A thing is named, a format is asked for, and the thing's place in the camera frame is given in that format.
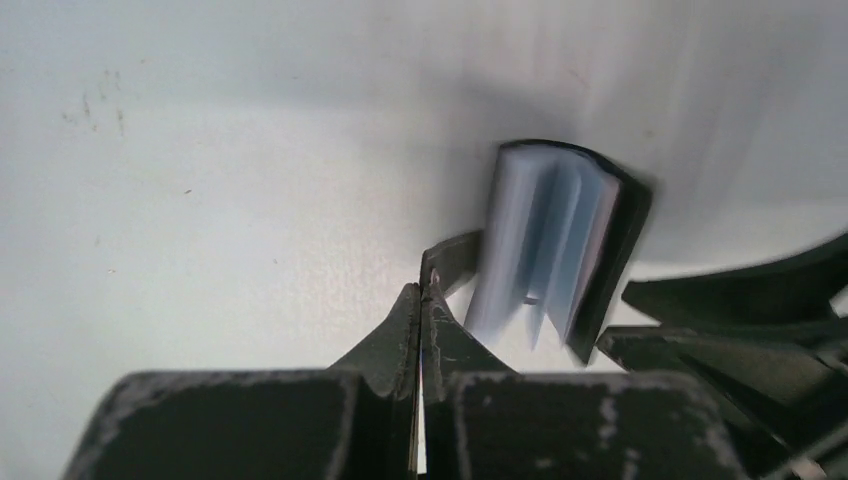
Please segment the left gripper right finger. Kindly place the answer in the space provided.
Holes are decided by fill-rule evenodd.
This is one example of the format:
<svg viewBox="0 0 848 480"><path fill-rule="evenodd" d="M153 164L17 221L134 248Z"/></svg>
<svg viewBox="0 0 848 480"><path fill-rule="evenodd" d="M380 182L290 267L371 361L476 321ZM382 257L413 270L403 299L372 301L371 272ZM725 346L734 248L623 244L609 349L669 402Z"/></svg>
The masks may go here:
<svg viewBox="0 0 848 480"><path fill-rule="evenodd" d="M431 479L742 479L717 409L672 372L519 374L422 294Z"/></svg>

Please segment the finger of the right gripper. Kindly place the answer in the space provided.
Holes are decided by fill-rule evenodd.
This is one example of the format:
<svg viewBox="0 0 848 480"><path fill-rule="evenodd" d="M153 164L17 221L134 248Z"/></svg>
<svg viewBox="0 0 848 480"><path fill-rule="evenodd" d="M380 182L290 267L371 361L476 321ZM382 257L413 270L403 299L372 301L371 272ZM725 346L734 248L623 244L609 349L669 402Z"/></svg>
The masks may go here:
<svg viewBox="0 0 848 480"><path fill-rule="evenodd" d="M632 281L623 301L650 326L614 326L598 349L636 372L698 379L757 479L847 475L847 238L770 263Z"/></svg>

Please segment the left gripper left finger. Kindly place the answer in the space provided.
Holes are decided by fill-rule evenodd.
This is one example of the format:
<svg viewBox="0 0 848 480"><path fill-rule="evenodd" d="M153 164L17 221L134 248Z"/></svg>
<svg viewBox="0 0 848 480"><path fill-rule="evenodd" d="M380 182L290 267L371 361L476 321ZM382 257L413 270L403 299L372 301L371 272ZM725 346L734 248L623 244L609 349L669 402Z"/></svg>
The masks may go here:
<svg viewBox="0 0 848 480"><path fill-rule="evenodd" d="M421 289L331 366L144 371L95 409L67 479L413 479Z"/></svg>

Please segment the black leather card holder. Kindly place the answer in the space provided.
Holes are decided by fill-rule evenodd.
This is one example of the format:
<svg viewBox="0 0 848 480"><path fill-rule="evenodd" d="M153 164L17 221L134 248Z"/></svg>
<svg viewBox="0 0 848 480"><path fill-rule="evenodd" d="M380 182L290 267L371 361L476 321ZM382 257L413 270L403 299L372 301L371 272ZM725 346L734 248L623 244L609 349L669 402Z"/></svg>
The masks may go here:
<svg viewBox="0 0 848 480"><path fill-rule="evenodd" d="M574 360L589 364L655 188L651 178L579 145L503 143L484 227L428 249L422 280L450 294L477 279L465 327L478 339L498 339L529 306L531 340L549 321Z"/></svg>

